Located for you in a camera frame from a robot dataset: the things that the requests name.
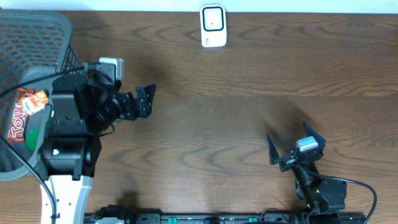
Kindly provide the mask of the orange Top chocolate bar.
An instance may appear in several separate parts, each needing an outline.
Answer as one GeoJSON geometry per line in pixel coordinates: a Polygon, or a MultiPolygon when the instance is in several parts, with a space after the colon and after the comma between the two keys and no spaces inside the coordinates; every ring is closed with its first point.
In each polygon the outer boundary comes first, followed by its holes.
{"type": "Polygon", "coordinates": [[[25,142],[25,131],[29,115],[22,107],[21,99],[34,94],[34,89],[18,88],[14,109],[12,110],[11,124],[7,134],[7,140],[11,142],[25,142]]]}

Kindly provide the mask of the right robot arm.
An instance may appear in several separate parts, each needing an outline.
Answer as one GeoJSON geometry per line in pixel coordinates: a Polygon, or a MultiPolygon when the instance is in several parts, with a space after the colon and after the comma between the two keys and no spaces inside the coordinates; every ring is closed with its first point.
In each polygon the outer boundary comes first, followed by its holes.
{"type": "Polygon", "coordinates": [[[279,156],[269,135],[269,163],[279,165],[281,172],[291,170],[296,178],[296,193],[307,207],[294,217],[291,223],[340,223],[339,212],[345,209],[346,182],[319,174],[315,162],[323,157],[326,140],[306,122],[307,137],[296,142],[295,149],[287,156],[279,156]]]}

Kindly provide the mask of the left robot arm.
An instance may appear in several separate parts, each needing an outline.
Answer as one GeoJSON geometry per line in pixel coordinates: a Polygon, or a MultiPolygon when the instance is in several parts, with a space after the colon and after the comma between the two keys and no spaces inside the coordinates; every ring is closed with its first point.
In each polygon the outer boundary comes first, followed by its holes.
{"type": "Polygon", "coordinates": [[[86,63],[55,74],[53,115],[37,151],[43,178],[41,223],[83,223],[93,185],[101,137],[115,122],[146,118],[154,84],[121,93],[123,71],[116,63],[86,63]]]}

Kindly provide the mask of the small orange snack packet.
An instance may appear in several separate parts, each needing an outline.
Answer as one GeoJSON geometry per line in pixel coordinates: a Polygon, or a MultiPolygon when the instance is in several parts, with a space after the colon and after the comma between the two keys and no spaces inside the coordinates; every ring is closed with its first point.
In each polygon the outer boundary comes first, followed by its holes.
{"type": "Polygon", "coordinates": [[[21,102],[25,112],[29,116],[32,116],[38,113],[39,111],[42,111],[49,103],[49,99],[46,92],[41,90],[33,94],[32,96],[28,96],[26,98],[21,99],[21,102]]]}

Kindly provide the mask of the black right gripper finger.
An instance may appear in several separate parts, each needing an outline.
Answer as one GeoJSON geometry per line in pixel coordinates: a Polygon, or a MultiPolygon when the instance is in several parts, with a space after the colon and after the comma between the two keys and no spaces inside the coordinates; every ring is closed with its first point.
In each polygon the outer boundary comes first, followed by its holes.
{"type": "Polygon", "coordinates": [[[280,156],[269,134],[267,134],[267,142],[269,146],[269,163],[270,165],[278,164],[280,156]]]}
{"type": "Polygon", "coordinates": [[[303,126],[304,126],[304,130],[306,132],[306,135],[308,137],[314,137],[314,139],[316,140],[316,142],[319,145],[326,143],[326,140],[320,134],[318,134],[307,122],[304,121],[303,126]]]}

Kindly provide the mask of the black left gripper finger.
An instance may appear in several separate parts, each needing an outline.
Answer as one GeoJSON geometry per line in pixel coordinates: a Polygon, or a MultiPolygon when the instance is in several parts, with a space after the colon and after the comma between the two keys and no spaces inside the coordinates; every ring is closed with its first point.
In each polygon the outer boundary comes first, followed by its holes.
{"type": "Polygon", "coordinates": [[[147,118],[152,113],[152,93],[139,92],[136,98],[127,94],[126,119],[134,121],[137,118],[147,118]]]}
{"type": "Polygon", "coordinates": [[[152,107],[155,91],[155,84],[136,87],[137,100],[139,101],[141,108],[152,107]]]}

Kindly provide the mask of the green lid jar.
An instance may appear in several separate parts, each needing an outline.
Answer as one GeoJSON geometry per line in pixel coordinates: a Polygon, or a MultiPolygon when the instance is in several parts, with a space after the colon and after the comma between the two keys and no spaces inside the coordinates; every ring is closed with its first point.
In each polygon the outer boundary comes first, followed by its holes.
{"type": "Polygon", "coordinates": [[[32,129],[28,134],[25,136],[25,145],[29,151],[34,152],[37,146],[37,141],[39,138],[40,129],[32,129]]]}

